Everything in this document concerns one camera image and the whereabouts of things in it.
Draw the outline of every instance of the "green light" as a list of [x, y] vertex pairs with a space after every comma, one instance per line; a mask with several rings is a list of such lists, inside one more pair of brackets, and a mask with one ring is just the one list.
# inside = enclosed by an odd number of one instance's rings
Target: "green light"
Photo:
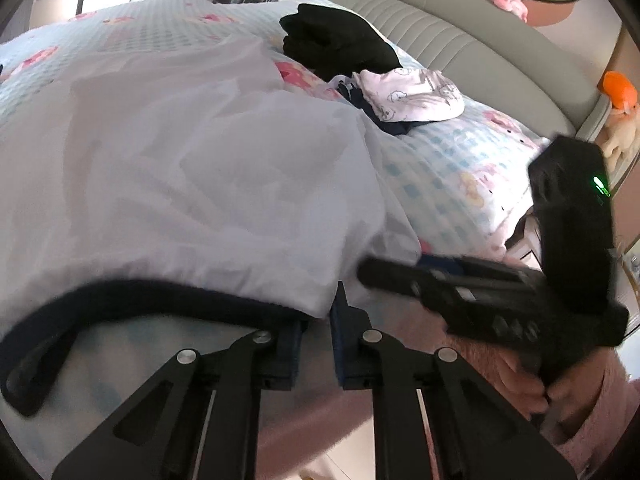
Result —
[[596, 187], [598, 188], [599, 192], [601, 192], [603, 195], [611, 196], [609, 194], [609, 191], [605, 187], [605, 185], [602, 183], [602, 181], [597, 176], [593, 177], [593, 181], [594, 181]]

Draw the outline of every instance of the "bed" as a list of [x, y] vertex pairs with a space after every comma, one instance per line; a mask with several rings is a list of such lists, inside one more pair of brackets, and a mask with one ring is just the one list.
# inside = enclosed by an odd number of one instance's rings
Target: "bed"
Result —
[[[380, 137], [386, 185], [423, 250], [500, 257], [530, 207], [528, 161], [556, 134], [593, 139], [609, 111], [608, 98], [560, 49], [484, 0], [288, 0], [246, 6], [148, 0], [79, 15], [1, 45], [0, 131], [90, 52], [172, 51], [251, 34], [267, 41], [277, 59], [284, 34], [278, 19], [302, 1], [359, 13], [393, 44], [403, 66], [442, 70], [468, 97], [464, 115], [452, 122], [421, 126], [404, 137]], [[441, 323], [414, 302], [380, 294], [363, 306], [374, 326], [409, 346], [428, 351], [442, 339]], [[177, 350], [226, 348], [249, 330], [161, 316], [94, 326], [81, 333], [37, 415], [23, 418], [2, 400], [0, 420], [26, 461], [48, 479], [60, 459]], [[370, 415], [366, 395], [337, 387], [324, 320], [306, 332], [301, 362], [295, 391], [263, 395], [260, 478], [284, 476]]]

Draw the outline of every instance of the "white tile floor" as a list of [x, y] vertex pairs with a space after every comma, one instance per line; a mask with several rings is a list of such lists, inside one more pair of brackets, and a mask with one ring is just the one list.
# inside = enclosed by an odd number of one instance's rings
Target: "white tile floor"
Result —
[[373, 419], [286, 480], [374, 480]]

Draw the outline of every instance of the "folded pink clothing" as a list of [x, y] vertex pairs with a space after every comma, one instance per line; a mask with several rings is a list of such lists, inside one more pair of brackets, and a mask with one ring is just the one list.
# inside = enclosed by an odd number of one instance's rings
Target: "folded pink clothing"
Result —
[[450, 79], [437, 70], [396, 68], [386, 74], [353, 73], [353, 81], [383, 122], [445, 121], [465, 110], [465, 101]]

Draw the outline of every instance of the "gray leather headboard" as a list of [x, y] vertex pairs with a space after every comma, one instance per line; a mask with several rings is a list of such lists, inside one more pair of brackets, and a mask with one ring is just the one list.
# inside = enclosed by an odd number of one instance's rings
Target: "gray leather headboard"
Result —
[[593, 139], [609, 99], [559, 47], [487, 0], [330, 0], [369, 20], [389, 40], [467, 96], [545, 137]]

